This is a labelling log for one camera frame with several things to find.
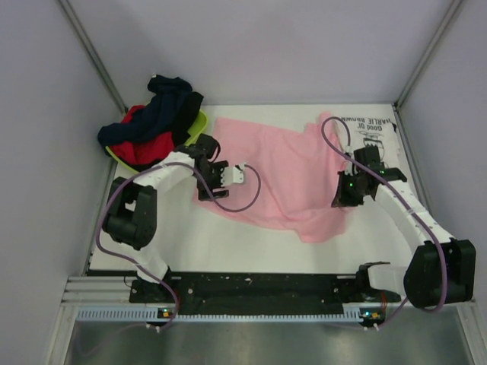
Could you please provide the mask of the pink t shirt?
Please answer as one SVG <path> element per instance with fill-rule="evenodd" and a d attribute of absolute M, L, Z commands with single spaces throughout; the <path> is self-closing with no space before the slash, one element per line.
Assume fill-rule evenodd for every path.
<path fill-rule="evenodd" d="M 230 165 L 245 162 L 242 185 L 232 185 L 217 204 L 194 204 L 230 220 L 272 230 L 292 230 L 304 243 L 322 243 L 343 234 L 348 209 L 334 208 L 339 172 L 345 160 L 336 122 L 324 112 L 296 132 L 220 117 L 213 137 L 221 158 Z"/>

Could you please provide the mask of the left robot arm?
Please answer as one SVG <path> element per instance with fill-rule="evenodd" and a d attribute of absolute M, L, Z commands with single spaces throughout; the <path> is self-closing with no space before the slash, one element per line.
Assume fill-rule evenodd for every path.
<path fill-rule="evenodd" d="M 102 231 L 122 245 L 119 256 L 135 265 L 138 276 L 148 283 L 146 292 L 156 301 L 165 301 L 172 294 L 172 283 L 164 278 L 169 268 L 153 242 L 158 225 L 158 199 L 182 181 L 197 180 L 197 198 L 225 198 L 222 175 L 229 164 L 215 162 L 221 146 L 210 135 L 201 134 L 194 144 L 181 145 L 159 163 L 135 175 L 133 181 L 117 178 L 110 187 L 112 202 L 103 219 Z"/>

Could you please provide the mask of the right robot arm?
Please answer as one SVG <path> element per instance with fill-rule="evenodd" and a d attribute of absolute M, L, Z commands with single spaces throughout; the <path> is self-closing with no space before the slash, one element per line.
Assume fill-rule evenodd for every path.
<path fill-rule="evenodd" d="M 476 249 L 469 240 L 458 240 L 445 230 L 415 197 L 406 176 L 387 168 L 375 146 L 343 154 L 345 170 L 332 206 L 363 205 L 366 197 L 379 205 L 408 243 L 412 257 L 406 266 L 389 262 L 364 264 L 355 292 L 371 301 L 383 290 L 406 297 L 419 309 L 434 309 L 473 298 Z"/>

